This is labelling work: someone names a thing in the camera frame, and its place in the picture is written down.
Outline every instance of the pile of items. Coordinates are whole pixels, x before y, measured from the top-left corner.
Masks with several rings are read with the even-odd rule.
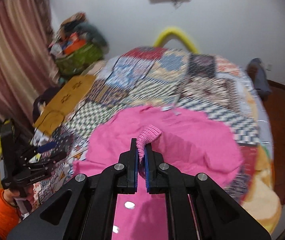
[[[108,44],[98,29],[89,24],[84,13],[76,13],[65,20],[49,46],[60,75],[69,80],[92,63],[103,59]]]

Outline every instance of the green bag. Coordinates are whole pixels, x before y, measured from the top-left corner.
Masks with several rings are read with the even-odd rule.
[[[60,75],[69,80],[73,76],[80,75],[82,71],[100,59],[103,59],[102,50],[94,44],[87,43],[67,57],[57,59],[56,65]]]

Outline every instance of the orange sleeve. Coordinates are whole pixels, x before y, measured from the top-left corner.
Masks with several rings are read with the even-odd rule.
[[[15,207],[4,200],[4,190],[0,189],[0,237],[5,240],[9,232],[19,223]]]

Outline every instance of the patchwork quilt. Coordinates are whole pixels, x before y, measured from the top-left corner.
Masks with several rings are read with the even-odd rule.
[[[72,178],[72,162],[84,159],[87,142],[99,124],[121,109],[141,105],[177,112],[180,107],[204,111],[209,119],[224,122],[244,157],[239,173],[225,191],[243,203],[257,172],[258,148],[272,163],[273,142],[268,116],[250,78],[239,66],[220,56],[154,47],[135,48],[99,64],[102,69],[91,91],[52,135],[52,140],[72,135],[74,143],[52,177],[35,184],[34,208]],[[272,180],[271,172],[266,176]]]

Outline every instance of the human hand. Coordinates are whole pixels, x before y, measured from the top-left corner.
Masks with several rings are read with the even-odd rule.
[[[34,185],[29,185],[25,188],[26,191],[26,199],[30,202],[33,203],[35,201],[34,198]],[[12,189],[5,189],[4,190],[4,200],[12,205],[15,206],[15,200],[14,198],[20,197],[20,192],[18,190],[12,190]]]

